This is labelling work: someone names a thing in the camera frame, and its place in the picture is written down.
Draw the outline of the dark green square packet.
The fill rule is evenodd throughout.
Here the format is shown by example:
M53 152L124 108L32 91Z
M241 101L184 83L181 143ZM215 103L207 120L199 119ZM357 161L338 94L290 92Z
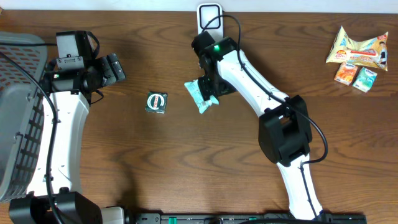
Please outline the dark green square packet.
M150 91L146 101L146 111L164 114L167 107L168 94Z

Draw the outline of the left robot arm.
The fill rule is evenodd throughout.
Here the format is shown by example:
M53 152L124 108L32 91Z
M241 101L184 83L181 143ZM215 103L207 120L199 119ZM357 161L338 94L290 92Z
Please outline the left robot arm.
M58 32L58 57L31 34L1 33L1 201L13 223L128 223L101 208L80 183L92 95L125 79L115 54L100 57L89 31Z

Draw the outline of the cream snack bag blue trim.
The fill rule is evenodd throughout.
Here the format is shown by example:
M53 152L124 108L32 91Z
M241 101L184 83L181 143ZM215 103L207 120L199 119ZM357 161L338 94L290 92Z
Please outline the cream snack bag blue trim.
M369 40L355 41L348 37L341 26L326 58L326 63L346 62L388 71L386 45L388 35L389 33L386 32Z

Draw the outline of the teal tissue pack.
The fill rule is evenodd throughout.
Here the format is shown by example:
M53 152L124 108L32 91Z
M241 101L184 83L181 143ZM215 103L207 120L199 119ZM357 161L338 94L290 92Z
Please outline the teal tissue pack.
M377 73L367 68L362 68L356 77L353 87L367 93L373 86Z

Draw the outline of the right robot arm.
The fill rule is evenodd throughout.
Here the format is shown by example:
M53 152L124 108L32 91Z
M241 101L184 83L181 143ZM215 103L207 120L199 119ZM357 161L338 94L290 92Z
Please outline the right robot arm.
M205 72L196 94L200 104L238 92L259 118L258 143L264 155L276 164L289 198L289 210L299 220L316 220L323 208L310 174L311 125L307 106L300 96L289 97L271 85L249 62L230 37L215 41L204 31L192 49Z

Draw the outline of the orange white tissue pack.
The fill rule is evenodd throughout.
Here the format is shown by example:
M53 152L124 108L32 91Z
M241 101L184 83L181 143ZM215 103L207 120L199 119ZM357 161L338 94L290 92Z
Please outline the orange white tissue pack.
M358 66L357 65L353 65L351 63L347 63L347 62L343 62L335 77L334 77L334 81L337 81L339 83L342 83L344 85L350 86L350 84L352 83L356 72L358 71Z

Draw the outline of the light teal crinkled packet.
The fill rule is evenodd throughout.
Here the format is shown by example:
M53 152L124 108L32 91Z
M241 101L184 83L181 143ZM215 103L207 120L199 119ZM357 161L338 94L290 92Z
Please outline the light teal crinkled packet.
M193 98L200 114L203 114L212 105L219 104L219 101L213 95L210 96L209 100L204 99L199 89L198 80L186 82L184 83L184 87L188 90L189 94Z

